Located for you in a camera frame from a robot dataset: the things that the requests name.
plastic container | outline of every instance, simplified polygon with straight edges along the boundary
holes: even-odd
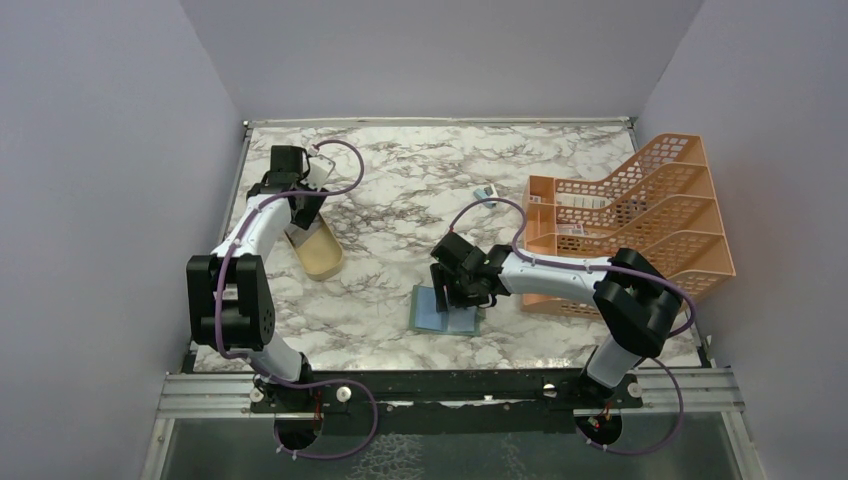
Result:
[[[736,275],[698,136],[659,135],[596,182],[530,176],[523,203],[532,252],[598,257],[633,248],[696,300]],[[594,306],[545,295],[524,295],[522,310],[599,317]]]

white marble surface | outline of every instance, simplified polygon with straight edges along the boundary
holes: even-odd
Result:
[[[494,183],[517,201],[530,174],[597,180],[633,153],[624,126],[354,127],[254,130],[230,227],[245,193],[268,168],[272,145],[347,140],[362,151],[366,173],[353,192],[329,198],[322,214],[346,255],[343,270],[310,281],[285,240],[265,265],[277,333],[318,370],[581,367],[607,335],[600,320],[531,315],[520,297],[487,311],[480,337],[409,331],[412,286],[432,285],[429,252],[472,192]],[[322,153],[338,163],[330,190],[357,173],[343,147]],[[519,215],[506,205],[472,209],[457,231],[484,251],[508,243]],[[687,333],[666,343],[669,365],[699,365]],[[196,371],[248,370],[201,346]]]

blue cloth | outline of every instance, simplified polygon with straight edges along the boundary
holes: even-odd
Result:
[[[480,310],[473,308],[448,308],[436,311],[436,292],[432,287],[416,285],[412,289],[410,328],[422,332],[457,335],[479,335]]]

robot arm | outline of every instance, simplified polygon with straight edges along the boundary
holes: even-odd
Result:
[[[232,250],[221,302],[224,349],[246,357],[260,371],[295,382],[308,374],[305,357],[274,334],[275,309],[264,262],[284,232],[308,229],[325,197],[293,195],[288,201],[268,199],[287,191],[318,192],[335,168],[326,157],[300,147],[271,147],[271,165],[260,183],[248,191],[245,214],[210,255],[195,255],[186,266],[191,333],[195,342],[217,347],[215,294],[218,272]]]
[[[655,282],[603,271],[603,267],[615,265],[661,276],[638,252],[622,248],[612,258],[592,259],[521,253],[517,255],[508,245],[495,245],[485,254],[458,234],[448,233],[431,253],[438,262],[430,266],[438,309],[494,305],[497,295],[513,293],[538,293],[595,305],[610,336],[584,368],[581,389],[600,399],[609,398],[643,357],[660,354],[682,299]],[[537,264],[537,260],[583,264],[586,269],[566,270]]]

purple cable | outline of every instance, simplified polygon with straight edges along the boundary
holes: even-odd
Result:
[[[524,212],[524,209],[521,208],[521,205],[513,202],[512,200],[507,200],[505,198],[499,198],[499,197],[489,197],[489,198],[484,198],[482,200],[476,200],[474,202],[471,202],[468,205],[466,205],[465,208],[463,208],[462,210],[459,211],[459,213],[456,215],[456,217],[450,223],[448,228],[450,228],[450,230],[453,230],[453,227],[456,225],[456,222],[458,222],[459,219],[463,215],[465,215],[465,212],[467,212],[468,210],[471,209],[471,207],[474,207],[476,205],[480,205],[481,203],[487,203],[487,202],[506,203],[507,205],[514,207],[516,210],[518,210],[518,213],[521,214],[521,226],[518,227],[518,231],[515,232],[515,236],[512,237],[512,251],[513,251],[513,253],[515,253],[515,256],[517,256],[518,258],[524,260],[525,262],[533,263],[534,258],[525,254],[524,252],[522,252],[518,248],[518,238],[521,237],[521,233],[524,232],[525,228],[527,228],[527,213]],[[689,327],[691,327],[693,323],[695,323],[695,300],[688,293],[686,293],[685,290],[683,290],[679,286],[675,285],[674,282],[670,282],[670,281],[668,281],[668,280],[666,280],[662,277],[657,277],[656,275],[651,275],[649,273],[639,272],[637,270],[631,270],[629,268],[616,267],[615,265],[593,265],[590,268],[587,268],[586,265],[583,265],[583,264],[580,264],[580,263],[554,262],[552,260],[543,260],[543,259],[539,259],[539,258],[535,259],[535,264],[536,265],[544,265],[544,266],[547,266],[547,267],[564,268],[564,269],[567,269],[567,270],[588,270],[590,272],[593,271],[593,270],[594,271],[606,271],[606,272],[618,272],[618,273],[624,273],[624,274],[631,275],[631,276],[638,277],[638,278],[644,278],[645,280],[650,280],[650,281],[655,282],[655,283],[659,283],[660,285],[671,289],[672,291],[674,291],[674,293],[683,297],[683,300],[686,301],[686,304],[689,306],[690,315],[689,315],[689,318],[686,320],[686,323],[681,325],[680,328],[672,330],[671,333],[668,334],[668,337],[671,338],[671,337],[675,337],[677,335],[680,335],[681,333],[688,330]]]
[[[349,186],[347,186],[347,187],[345,187],[341,190],[336,190],[336,191],[333,191],[333,192],[309,192],[309,191],[289,190],[287,192],[278,193],[276,195],[268,197],[265,200],[259,202],[259,204],[256,206],[256,208],[251,210],[247,214],[247,217],[245,218],[244,222],[242,222],[241,228],[239,228],[238,232],[236,232],[234,240],[241,240],[241,238],[244,236],[245,232],[247,231],[247,228],[253,222],[253,219],[256,217],[257,214],[259,214],[259,211],[262,210],[263,208],[267,207],[271,203],[276,202],[277,200],[292,197],[292,196],[332,197],[332,196],[335,196],[335,195],[343,195],[343,194],[353,190],[354,188],[356,188],[362,182],[362,177],[365,175],[365,160],[362,158],[362,154],[359,153],[359,150],[357,150],[356,147],[354,147],[353,145],[351,145],[348,142],[345,142],[344,140],[336,140],[336,139],[324,140],[324,141],[318,142],[318,143],[315,144],[315,148],[318,149],[318,148],[321,148],[324,145],[328,145],[328,144],[337,144],[337,145],[345,146],[345,147],[349,148],[356,155],[356,159],[359,160],[359,176],[356,177],[356,180],[351,185],[349,185]],[[234,358],[245,358],[246,357],[246,355],[244,355],[244,354],[233,354],[233,353],[229,353],[229,352],[226,351],[226,349],[224,348],[223,328],[221,326],[221,311],[223,310],[223,296],[224,296],[224,286],[226,284],[227,267],[229,266],[230,259],[233,256],[233,252],[235,252],[235,250],[237,248],[236,243],[237,242],[234,241],[233,243],[230,244],[229,248],[227,248],[227,251],[224,254],[224,258],[221,260],[221,269],[218,272],[218,285],[217,285],[217,289],[215,291],[215,347],[217,348],[218,353],[222,357],[229,359],[229,360],[234,359]],[[278,385],[281,385],[283,387],[292,388],[292,389],[295,389],[295,390],[308,390],[310,388],[323,387],[324,385],[334,385],[334,384],[339,384],[339,383],[345,384],[345,385],[353,385],[354,387],[357,387],[360,390],[362,390],[363,392],[365,392],[365,395],[368,397],[368,400],[371,402],[371,410],[374,413],[374,421],[371,424],[371,431],[368,433],[368,436],[365,438],[365,440],[362,443],[360,443],[357,447],[355,447],[351,450],[348,450],[346,452],[337,453],[337,454],[334,454],[334,455],[303,453],[303,454],[299,454],[300,457],[310,458],[310,459],[315,459],[315,460],[337,460],[337,459],[340,459],[340,458],[349,457],[349,456],[359,452],[360,450],[362,450],[363,448],[368,446],[368,444],[371,443],[371,440],[374,439],[374,435],[377,433],[377,423],[378,423],[378,419],[379,419],[379,411],[377,410],[377,400],[374,398],[374,394],[371,393],[371,391],[368,390],[368,387],[366,387],[365,385],[363,385],[363,384],[361,384],[357,381],[354,381],[354,380],[345,380],[345,379],[324,380],[324,381],[315,382],[315,383],[297,384],[297,383],[292,383],[292,382],[288,382],[286,380],[283,380],[282,378],[272,374],[271,372],[260,371],[261,369],[256,368],[256,366],[254,366],[254,365],[251,365],[251,368],[253,368],[259,375],[262,375],[262,376],[265,376],[265,377],[271,379],[272,381],[274,381],[274,383],[277,383]],[[294,455],[295,457],[298,456],[298,454],[296,454],[294,451],[289,450],[285,446],[283,446],[282,443],[280,443],[280,450],[285,451],[286,453],[290,453],[290,454]]]
[[[592,447],[597,448],[598,450],[603,450],[607,453],[632,457],[637,455],[647,455],[649,453],[654,453],[658,450],[661,450],[667,447],[668,444],[671,443],[671,441],[674,440],[674,438],[680,434],[680,431],[683,429],[683,414],[685,413],[685,410],[683,408],[683,392],[680,391],[680,384],[677,383],[677,379],[674,378],[674,374],[671,373],[671,369],[666,367],[664,363],[657,360],[656,358],[652,358],[651,360],[653,360],[657,365],[659,365],[660,367],[662,367],[663,370],[665,370],[665,373],[668,374],[668,378],[671,379],[671,383],[674,384],[674,391],[677,393],[677,405],[679,406],[679,411],[677,413],[677,421],[674,423],[674,428],[671,429],[671,432],[669,432],[664,439],[660,440],[654,445],[651,445],[650,447],[642,448],[639,450],[619,450],[617,448],[601,445],[593,440],[590,440],[589,437],[587,437],[582,430],[578,429],[580,435],[582,435],[583,438],[586,439],[586,443],[588,443]]]

